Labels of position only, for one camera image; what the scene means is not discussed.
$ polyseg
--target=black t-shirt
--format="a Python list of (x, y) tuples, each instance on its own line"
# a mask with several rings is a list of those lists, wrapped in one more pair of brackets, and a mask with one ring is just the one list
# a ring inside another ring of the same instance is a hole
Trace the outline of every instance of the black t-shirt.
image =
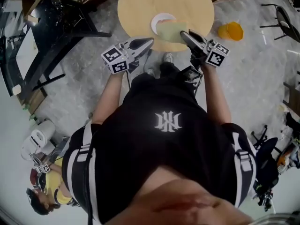
[[(184, 84), (171, 79), (135, 87), (103, 125), (92, 125), (96, 148), (96, 189), (100, 221), (123, 211), (158, 166), (168, 166), (235, 203), (236, 172), (232, 132), (248, 141), (237, 125), (208, 118)], [(71, 138), (63, 178), (72, 151), (82, 146), (83, 130)]]

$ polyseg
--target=round wooden table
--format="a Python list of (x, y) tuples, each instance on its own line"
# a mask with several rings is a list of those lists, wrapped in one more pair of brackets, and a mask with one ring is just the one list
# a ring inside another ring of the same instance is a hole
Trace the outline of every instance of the round wooden table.
[(188, 28), (206, 36), (214, 22), (214, 7), (211, 0), (119, 0), (118, 15), (123, 29), (131, 36), (146, 36), (155, 39), (156, 51), (178, 52), (186, 45), (162, 41), (151, 29), (152, 19), (160, 13), (169, 13), (177, 20), (186, 21)]

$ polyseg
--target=concrete floor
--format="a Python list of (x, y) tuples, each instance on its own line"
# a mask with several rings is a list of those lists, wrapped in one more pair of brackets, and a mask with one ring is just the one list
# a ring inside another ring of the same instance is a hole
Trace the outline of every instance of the concrete floor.
[[(268, 136), (280, 138), (280, 130), (284, 128), (280, 103), (287, 92), (283, 81), (295, 83), (300, 44), (289, 37), (274, 41), (274, 38), (283, 35), (280, 28), (259, 28), (277, 23), (274, 19), (275, 8), (261, 7), (261, 3), (283, 6), (292, 24), (300, 27), (300, 14), (288, 0), (224, 0), (214, 3), (215, 22), (208, 38), (214, 38), (231, 49), (226, 64), (218, 69), (218, 74), (233, 122), (242, 126), (248, 134), (253, 130), (259, 132), (264, 124), (268, 124)], [(100, 57), (101, 52), (129, 38), (118, 20), (117, 4), (118, 0), (109, 0), (99, 6), (97, 12), (90, 14), (99, 31), (112, 30), (113, 36), (84, 38), (53, 72), (56, 76), (63, 68), (66, 77), (45, 87), (48, 97), (36, 115), (54, 122), (58, 132), (56, 137), (70, 136), (84, 125), (110, 74)], [(217, 35), (218, 27), (231, 21), (240, 23), (245, 31), (244, 39), (238, 43), (222, 40)], [(158, 64), (162, 55), (161, 52), (153, 52), (147, 67)], [(189, 57), (189, 50), (174, 53), (174, 63), (180, 69), (185, 68), (190, 64)], [(141, 72), (140, 67), (131, 79)], [(127, 92), (124, 77), (121, 97), (124, 98)], [(205, 109), (204, 83), (196, 98)], [(286, 142), (282, 141), (279, 147), (285, 145)]]

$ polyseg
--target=buckle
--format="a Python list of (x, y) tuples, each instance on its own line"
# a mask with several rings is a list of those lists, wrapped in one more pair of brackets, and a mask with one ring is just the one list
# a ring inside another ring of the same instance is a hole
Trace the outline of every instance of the buckle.
[(241, 168), (244, 172), (249, 172), (252, 171), (252, 163), (251, 163), (251, 158), (250, 154), (247, 151), (244, 150), (238, 150), (235, 153), (239, 160), (240, 160), (240, 165)]

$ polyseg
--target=desk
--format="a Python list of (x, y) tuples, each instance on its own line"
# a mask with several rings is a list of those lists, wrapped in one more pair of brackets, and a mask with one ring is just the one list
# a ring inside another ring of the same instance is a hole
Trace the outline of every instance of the desk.
[[(49, 74), (54, 70), (59, 61), (83, 37), (110, 37), (111, 33), (98, 32), (91, 21), (85, 7), (71, 0), (41, 0), (32, 12), (39, 18), (37, 24), (28, 22), (28, 30), (32, 29), (38, 48), (38, 54), (31, 64), (23, 79), (16, 62), (19, 49), (17, 44), (13, 51), (7, 49), (6, 63), (1, 66), (7, 90), (12, 95), (12, 88), (20, 85), (22, 92), (18, 95), (25, 100), (28, 95), (55, 80), (64, 74), (49, 79)], [(39, 79), (44, 75), (46, 82), (39, 84)]]
[(131, 36), (153, 37), (156, 51), (178, 52), (187, 49), (183, 44), (161, 41), (150, 23), (159, 13), (169, 13), (177, 20), (187, 21), (190, 29), (208, 35), (214, 22), (211, 0), (119, 0), (118, 15), (126, 33)]

